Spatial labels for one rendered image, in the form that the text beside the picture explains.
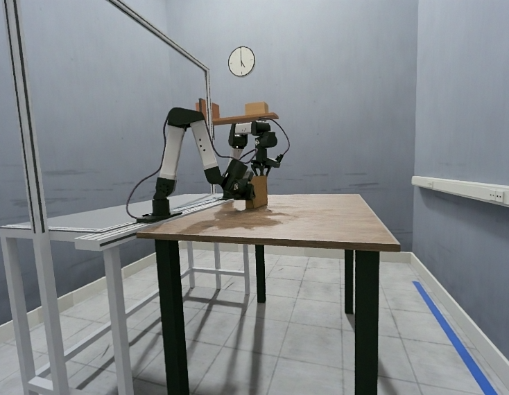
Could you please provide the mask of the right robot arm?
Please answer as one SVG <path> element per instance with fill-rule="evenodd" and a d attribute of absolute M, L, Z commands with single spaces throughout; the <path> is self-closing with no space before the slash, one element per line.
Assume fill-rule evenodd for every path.
<path fill-rule="evenodd" d="M 224 175 L 221 176 L 204 120 L 202 112 L 180 107 L 174 107 L 169 111 L 168 136 L 162 169 L 157 177 L 156 193 L 152 200 L 153 212 L 150 216 L 136 218 L 137 222 L 155 222 L 183 214 L 182 211 L 170 211 L 167 197 L 173 194 L 176 188 L 182 142 L 187 128 L 191 128 L 193 132 L 205 176 L 210 184 L 218 184 L 224 191 L 235 194 L 239 191 L 240 184 L 234 179 L 242 180 L 245 172 L 251 172 L 248 179 L 251 182 L 253 171 L 247 170 L 245 164 L 235 159 L 231 160 Z"/>

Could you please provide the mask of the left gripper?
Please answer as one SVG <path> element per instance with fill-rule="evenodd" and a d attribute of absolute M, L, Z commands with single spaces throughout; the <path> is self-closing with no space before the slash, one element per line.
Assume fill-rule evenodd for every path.
<path fill-rule="evenodd" d="M 259 168 L 260 176 L 264 175 L 264 169 L 267 168 L 266 175 L 268 176 L 272 168 L 272 166 L 268 165 L 269 160 L 279 163 L 282 157 L 278 155 L 276 159 L 267 158 L 267 148 L 257 148 L 257 150 L 257 154 L 255 155 L 256 160 L 251 161 L 251 163 L 253 163 L 251 164 L 251 168 L 256 176 L 258 176 L 256 168 Z"/>

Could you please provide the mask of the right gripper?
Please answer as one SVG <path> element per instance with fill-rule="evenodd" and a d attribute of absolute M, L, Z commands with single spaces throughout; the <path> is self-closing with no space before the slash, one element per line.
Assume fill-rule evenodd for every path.
<path fill-rule="evenodd" d="M 240 184 L 240 189 L 235 194 L 230 194 L 230 198 L 234 200 L 253 200 L 256 198 L 253 184 L 248 184 L 248 179 L 251 172 L 245 172 L 242 180 L 237 180 Z M 252 194 L 254 196 L 252 196 Z"/>

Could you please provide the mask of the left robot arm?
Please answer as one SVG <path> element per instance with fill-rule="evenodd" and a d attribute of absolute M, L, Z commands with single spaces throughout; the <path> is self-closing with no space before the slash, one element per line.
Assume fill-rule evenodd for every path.
<path fill-rule="evenodd" d="M 239 135 L 235 135 L 239 134 Z M 277 137 L 275 132 L 270 131 L 268 122 L 252 121 L 250 123 L 238 124 L 233 123 L 229 135 L 230 157 L 240 159 L 243 149 L 248 143 L 248 134 L 252 136 L 260 136 L 255 138 L 255 148 L 272 148 L 277 145 Z M 279 168 L 280 163 L 269 160 L 268 165 Z M 230 200 L 230 194 L 223 191 L 223 197 L 217 200 Z"/>

